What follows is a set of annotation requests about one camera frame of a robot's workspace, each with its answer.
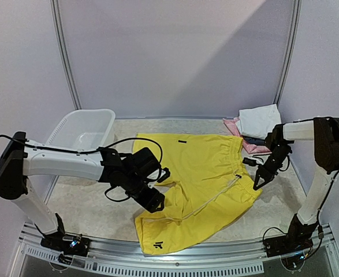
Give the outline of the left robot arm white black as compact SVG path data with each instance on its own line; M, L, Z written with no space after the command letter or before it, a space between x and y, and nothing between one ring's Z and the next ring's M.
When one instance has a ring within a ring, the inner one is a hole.
M66 250L70 238L60 216L52 214L33 191L30 176L58 175L107 183L110 189L123 188L128 199L150 213L164 209L165 197L154 184L166 180L170 171L147 147L133 154L119 153L114 144L81 151L46 146L28 140L24 132L6 139L9 143L0 156L0 197L14 202L57 250Z

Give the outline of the yellow garment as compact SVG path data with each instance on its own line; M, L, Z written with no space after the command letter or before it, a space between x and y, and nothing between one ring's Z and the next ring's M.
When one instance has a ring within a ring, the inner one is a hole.
M147 147L170 177L164 209L135 218L143 253L178 252L210 238L247 212L254 190L241 155L243 141L219 134L139 133L133 151Z

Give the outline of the white t-shirt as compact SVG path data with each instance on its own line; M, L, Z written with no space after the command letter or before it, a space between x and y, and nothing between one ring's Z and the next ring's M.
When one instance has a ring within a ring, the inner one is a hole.
M279 124L281 115L276 104L240 110L239 120L236 122L242 136L261 140Z

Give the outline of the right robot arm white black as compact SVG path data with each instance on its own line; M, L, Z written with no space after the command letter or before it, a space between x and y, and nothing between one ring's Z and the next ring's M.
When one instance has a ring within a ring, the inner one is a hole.
M294 215L283 239L283 247L289 252L302 246L317 228L319 213L339 175L339 118L315 117L276 125L265 139L271 154L258 165L254 190L274 179L283 161L292 153L291 144L297 140L313 141L316 169L306 200Z

